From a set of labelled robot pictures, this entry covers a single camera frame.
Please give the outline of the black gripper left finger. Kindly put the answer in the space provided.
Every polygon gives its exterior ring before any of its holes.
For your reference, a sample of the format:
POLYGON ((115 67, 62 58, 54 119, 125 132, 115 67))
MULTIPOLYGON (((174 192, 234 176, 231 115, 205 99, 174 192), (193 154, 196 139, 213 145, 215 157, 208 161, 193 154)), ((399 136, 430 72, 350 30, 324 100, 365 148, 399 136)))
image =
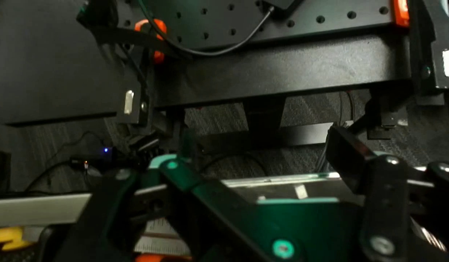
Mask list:
POLYGON ((145 225, 163 218, 200 262, 257 260, 267 240, 251 224, 257 206, 193 166, 196 138, 180 134, 177 151, 149 161, 148 171, 112 168, 88 196, 54 262, 132 262, 145 225))

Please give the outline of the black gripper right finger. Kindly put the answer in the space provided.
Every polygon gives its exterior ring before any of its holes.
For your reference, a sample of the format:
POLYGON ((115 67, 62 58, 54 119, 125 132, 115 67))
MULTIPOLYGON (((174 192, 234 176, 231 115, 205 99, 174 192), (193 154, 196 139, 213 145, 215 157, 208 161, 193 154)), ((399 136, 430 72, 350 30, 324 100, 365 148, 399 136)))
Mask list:
POLYGON ((333 125, 325 157, 354 195, 363 195, 359 244, 369 262, 449 262, 449 163, 417 170, 378 154, 353 126, 333 125))

